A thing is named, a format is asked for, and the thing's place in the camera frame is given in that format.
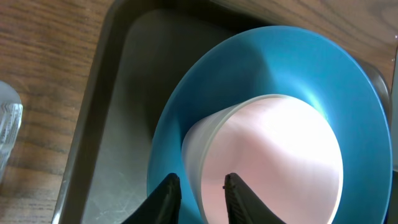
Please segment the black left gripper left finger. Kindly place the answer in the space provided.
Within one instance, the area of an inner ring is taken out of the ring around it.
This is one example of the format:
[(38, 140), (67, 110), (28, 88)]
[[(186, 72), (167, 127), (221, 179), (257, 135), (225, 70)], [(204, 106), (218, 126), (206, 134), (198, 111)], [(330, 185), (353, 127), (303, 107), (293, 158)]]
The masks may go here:
[(169, 173), (122, 224), (177, 224), (181, 200), (180, 178)]

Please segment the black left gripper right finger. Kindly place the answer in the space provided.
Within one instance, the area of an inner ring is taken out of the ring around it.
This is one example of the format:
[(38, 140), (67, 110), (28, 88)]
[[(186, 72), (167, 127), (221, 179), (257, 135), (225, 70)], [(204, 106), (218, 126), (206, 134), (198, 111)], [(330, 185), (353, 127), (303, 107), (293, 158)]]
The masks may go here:
[(284, 224), (237, 173), (224, 178), (229, 224)]

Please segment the pink cup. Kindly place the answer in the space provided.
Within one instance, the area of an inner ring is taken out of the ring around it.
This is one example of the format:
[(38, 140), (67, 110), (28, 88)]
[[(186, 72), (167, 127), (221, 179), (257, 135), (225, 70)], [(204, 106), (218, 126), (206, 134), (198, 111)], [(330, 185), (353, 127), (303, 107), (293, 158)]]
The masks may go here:
[(182, 159), (205, 223), (227, 223), (224, 178), (235, 173), (285, 223), (331, 223), (343, 160), (328, 121), (308, 103), (262, 95), (195, 123)]

